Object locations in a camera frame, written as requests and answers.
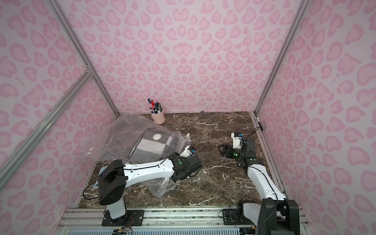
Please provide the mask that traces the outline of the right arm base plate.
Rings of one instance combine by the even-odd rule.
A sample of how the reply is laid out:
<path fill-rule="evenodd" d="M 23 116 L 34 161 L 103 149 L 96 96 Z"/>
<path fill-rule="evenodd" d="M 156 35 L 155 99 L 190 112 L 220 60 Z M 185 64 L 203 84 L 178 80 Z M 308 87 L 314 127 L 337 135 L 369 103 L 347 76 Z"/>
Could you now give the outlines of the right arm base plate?
<path fill-rule="evenodd" d="M 240 215 L 237 209 L 223 209 L 218 214 L 224 225 L 255 225 L 251 220 Z"/>

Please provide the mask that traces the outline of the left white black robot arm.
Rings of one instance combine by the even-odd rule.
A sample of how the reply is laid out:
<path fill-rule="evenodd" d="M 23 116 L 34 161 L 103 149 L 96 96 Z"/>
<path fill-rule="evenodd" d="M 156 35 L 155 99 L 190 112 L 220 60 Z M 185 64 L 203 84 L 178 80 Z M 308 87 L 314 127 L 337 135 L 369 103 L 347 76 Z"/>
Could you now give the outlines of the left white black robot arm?
<path fill-rule="evenodd" d="M 124 164 L 122 160 L 115 160 L 97 179 L 99 203 L 106 206 L 105 217 L 112 222 L 127 215 L 122 198 L 125 188 L 162 178 L 170 178 L 173 182 L 182 181 L 201 168 L 202 163 L 195 154 L 182 157 L 175 153 L 161 161 L 144 164 Z"/>

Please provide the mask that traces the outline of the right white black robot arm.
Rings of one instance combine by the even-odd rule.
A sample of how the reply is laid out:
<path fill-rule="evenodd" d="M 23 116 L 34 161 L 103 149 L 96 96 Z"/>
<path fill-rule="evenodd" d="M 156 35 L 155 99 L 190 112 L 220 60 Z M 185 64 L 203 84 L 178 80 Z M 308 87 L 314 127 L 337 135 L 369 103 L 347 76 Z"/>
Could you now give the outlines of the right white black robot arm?
<path fill-rule="evenodd" d="M 295 200 L 287 199 L 272 181 L 265 164 L 256 156 L 255 140 L 238 135 L 233 136 L 232 141 L 232 145 L 218 146 L 220 155 L 234 159 L 237 166 L 244 169 L 261 198 L 260 205 L 247 200 L 238 202 L 236 221 L 244 225 L 254 224 L 243 234 L 299 235 L 299 206 Z"/>

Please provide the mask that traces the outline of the grey black checked blanket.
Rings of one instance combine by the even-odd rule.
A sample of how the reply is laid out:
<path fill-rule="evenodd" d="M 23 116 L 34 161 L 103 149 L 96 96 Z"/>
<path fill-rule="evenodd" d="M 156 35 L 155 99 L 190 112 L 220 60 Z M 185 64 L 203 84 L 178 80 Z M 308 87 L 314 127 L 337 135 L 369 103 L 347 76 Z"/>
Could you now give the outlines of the grey black checked blanket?
<path fill-rule="evenodd" d="M 160 161 L 167 158 L 172 149 L 173 138 L 167 132 L 156 128 L 148 128 L 137 139 L 128 160 L 132 163 L 143 164 Z"/>

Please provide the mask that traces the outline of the clear plastic vacuum bag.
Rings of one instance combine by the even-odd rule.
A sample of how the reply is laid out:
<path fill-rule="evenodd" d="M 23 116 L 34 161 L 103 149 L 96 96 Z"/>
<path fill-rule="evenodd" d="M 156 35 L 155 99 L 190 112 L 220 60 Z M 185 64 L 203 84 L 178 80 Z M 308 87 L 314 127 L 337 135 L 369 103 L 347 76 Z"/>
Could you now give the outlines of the clear plastic vacuum bag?
<path fill-rule="evenodd" d="M 128 114 L 119 117 L 101 133 L 87 141 L 83 153 L 94 161 L 106 164 L 107 167 L 115 160 L 122 160 L 122 162 L 127 165 L 135 165 L 136 163 L 132 163 L 128 160 L 128 156 L 137 139 L 148 128 L 156 128 L 171 135 L 173 140 L 170 144 L 172 149 L 170 155 L 175 153 L 180 155 L 186 146 L 192 146 L 189 135 L 183 136 L 179 131 L 170 131 L 165 127 L 156 125 L 142 115 Z M 99 176 L 92 180 L 89 186 L 98 189 L 99 193 L 98 178 Z M 165 193 L 173 190 L 180 182 L 181 181 L 173 182 L 170 178 L 162 178 L 139 184 L 146 185 L 154 196 L 161 198 Z"/>

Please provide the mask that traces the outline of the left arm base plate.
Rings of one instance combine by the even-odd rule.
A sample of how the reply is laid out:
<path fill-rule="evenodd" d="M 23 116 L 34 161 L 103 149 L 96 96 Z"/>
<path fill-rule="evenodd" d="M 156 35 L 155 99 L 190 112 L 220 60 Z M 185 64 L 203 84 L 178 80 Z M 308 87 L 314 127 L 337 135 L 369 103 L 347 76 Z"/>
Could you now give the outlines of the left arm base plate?
<path fill-rule="evenodd" d="M 128 210 L 126 214 L 117 219 L 112 219 L 110 213 L 106 209 L 104 211 L 104 218 L 102 227 L 125 227 L 125 226 L 142 226 L 144 220 L 144 210 Z"/>

